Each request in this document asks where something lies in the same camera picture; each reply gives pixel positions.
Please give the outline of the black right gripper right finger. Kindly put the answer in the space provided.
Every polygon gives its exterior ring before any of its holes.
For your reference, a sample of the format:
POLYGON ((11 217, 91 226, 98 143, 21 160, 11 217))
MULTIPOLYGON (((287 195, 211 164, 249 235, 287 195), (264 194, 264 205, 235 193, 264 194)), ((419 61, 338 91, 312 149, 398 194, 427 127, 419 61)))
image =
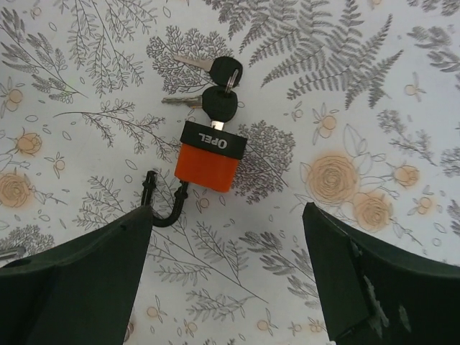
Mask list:
POLYGON ((459 267, 365 234, 314 203, 303 227, 330 341, 459 343, 459 267))

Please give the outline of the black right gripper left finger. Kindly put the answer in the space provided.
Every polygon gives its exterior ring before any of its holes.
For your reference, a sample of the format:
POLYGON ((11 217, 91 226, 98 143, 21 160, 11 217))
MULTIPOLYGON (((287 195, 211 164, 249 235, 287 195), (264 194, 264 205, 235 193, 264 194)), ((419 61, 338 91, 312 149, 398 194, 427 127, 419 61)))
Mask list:
POLYGON ((123 344, 152 212, 141 206, 1 268, 2 344, 123 344))

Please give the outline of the orange and black padlock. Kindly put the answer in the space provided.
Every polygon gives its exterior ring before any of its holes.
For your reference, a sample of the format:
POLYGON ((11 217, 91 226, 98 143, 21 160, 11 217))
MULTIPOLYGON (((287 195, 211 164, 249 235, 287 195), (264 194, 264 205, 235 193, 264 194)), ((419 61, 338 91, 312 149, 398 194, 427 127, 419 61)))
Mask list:
POLYGON ((152 217, 154 227, 169 227, 179 219, 191 183, 220 193, 228 192, 244 156, 247 138, 186 121, 180 143, 175 167, 180 187, 175 192, 170 215, 166 218, 152 217))

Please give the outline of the silver keys of orange padlock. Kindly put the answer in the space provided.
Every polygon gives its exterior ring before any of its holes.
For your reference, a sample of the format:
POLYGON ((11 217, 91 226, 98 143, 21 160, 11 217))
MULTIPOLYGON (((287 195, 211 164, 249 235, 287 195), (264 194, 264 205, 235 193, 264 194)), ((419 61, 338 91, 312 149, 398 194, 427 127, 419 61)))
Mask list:
POLYGON ((200 96, 165 97, 163 104, 185 104, 192 109, 203 109, 211 121, 213 129, 222 131, 224 124, 231 121, 238 108, 238 96, 233 89, 239 85, 243 75, 243 65, 233 57, 222 56, 214 60, 196 60, 179 55, 175 60, 193 65, 206 71, 214 86, 208 87, 200 96))

